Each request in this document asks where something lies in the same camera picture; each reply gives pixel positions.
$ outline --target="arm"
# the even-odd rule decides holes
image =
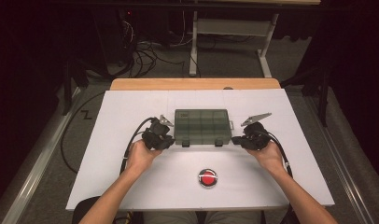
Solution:
[[[126,169],[97,200],[80,223],[112,223],[128,190],[161,153],[161,150],[148,150],[142,140],[135,142],[130,149]]]
[[[288,175],[283,167],[280,150],[274,142],[269,142],[260,151],[247,152],[257,159],[285,192],[301,223],[337,223],[320,203]]]

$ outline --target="person's right hand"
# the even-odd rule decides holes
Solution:
[[[261,150],[247,149],[247,152],[254,156],[260,163],[260,166],[268,172],[284,170],[282,154],[280,153],[277,144],[272,141],[270,141],[268,145]]]
[[[127,170],[135,170],[142,174],[151,166],[154,159],[162,154],[162,150],[149,150],[143,140],[136,141],[129,148]]]

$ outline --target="round button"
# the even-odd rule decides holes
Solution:
[[[217,174],[211,169],[204,169],[199,173],[199,183],[203,187],[210,188],[217,183]]]

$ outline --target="white board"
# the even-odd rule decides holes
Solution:
[[[174,123],[176,109],[227,109],[232,136],[243,135],[240,124],[248,117],[272,113],[260,122],[282,144],[294,179],[321,204],[334,204],[284,90],[107,91],[66,209],[100,196],[118,178],[128,142],[144,119],[163,114]],[[198,182],[205,168],[218,175],[211,189]],[[258,162],[230,142],[223,147],[172,145],[137,180],[120,209],[242,210],[287,204]]]

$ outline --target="forearm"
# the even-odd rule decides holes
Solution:
[[[299,221],[303,223],[337,223],[332,215],[294,179],[282,169],[271,171],[280,188],[285,192]]]
[[[112,223],[122,199],[141,173],[125,170],[88,211],[80,223]]]

